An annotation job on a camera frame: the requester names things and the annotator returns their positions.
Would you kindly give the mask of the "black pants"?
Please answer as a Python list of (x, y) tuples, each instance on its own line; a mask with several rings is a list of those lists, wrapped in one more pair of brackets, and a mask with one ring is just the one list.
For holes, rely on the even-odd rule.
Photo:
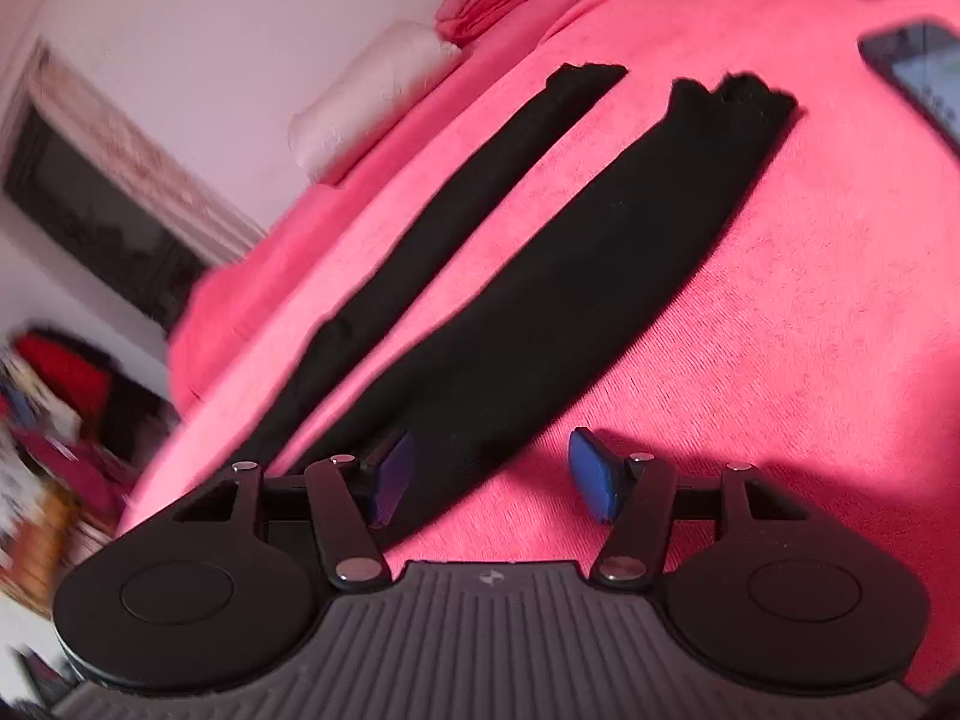
[(680, 78), (664, 117), (579, 190), (470, 302), (397, 358), (302, 452), (363, 457), (394, 431), (415, 470), (384, 546), (500, 470), (685, 288), (797, 115), (752, 73)]

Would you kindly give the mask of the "pink bed blanket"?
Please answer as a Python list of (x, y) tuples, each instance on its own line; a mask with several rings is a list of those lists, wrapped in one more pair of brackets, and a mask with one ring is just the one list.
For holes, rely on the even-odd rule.
[(566, 62), (625, 76), (293, 434), (274, 475), (396, 427), (425, 463), (395, 559), (587, 557), (589, 427), (684, 470), (755, 465), (958, 592), (958, 163), (864, 32), (958, 0), (592, 0), (309, 263), (149, 467), (137, 525), (212, 476), (430, 195)]

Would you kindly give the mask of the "pile of colourful clothes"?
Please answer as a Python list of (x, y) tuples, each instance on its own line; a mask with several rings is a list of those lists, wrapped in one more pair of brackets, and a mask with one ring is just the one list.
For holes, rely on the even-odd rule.
[(178, 424), (106, 351), (33, 323), (2, 338), (2, 592), (41, 616), (71, 567), (116, 536)]

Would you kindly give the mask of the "white patterned pillow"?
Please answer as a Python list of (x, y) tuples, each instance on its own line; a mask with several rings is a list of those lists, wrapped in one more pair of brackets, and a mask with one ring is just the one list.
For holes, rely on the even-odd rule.
[(337, 182), (462, 62), (462, 50), (415, 21), (395, 21), (288, 127), (296, 164)]

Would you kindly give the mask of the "white framed dark doorway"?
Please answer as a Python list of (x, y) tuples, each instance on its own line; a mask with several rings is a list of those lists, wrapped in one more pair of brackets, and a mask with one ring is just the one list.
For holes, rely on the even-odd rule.
[(13, 88), (7, 128), (11, 203), (163, 332), (203, 275), (263, 238), (43, 41)]

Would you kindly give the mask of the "red ruffled pillow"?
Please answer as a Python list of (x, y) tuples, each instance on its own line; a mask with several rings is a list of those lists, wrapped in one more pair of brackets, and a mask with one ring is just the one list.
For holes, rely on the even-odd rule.
[(466, 46), (527, 0), (443, 0), (434, 29), (444, 41)]

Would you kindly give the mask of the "smartphone with lit screen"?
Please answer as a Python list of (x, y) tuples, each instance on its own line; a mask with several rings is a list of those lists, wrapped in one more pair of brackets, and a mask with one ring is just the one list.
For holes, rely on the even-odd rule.
[(934, 18), (867, 32), (857, 39), (864, 64), (934, 128), (958, 153), (960, 41)]

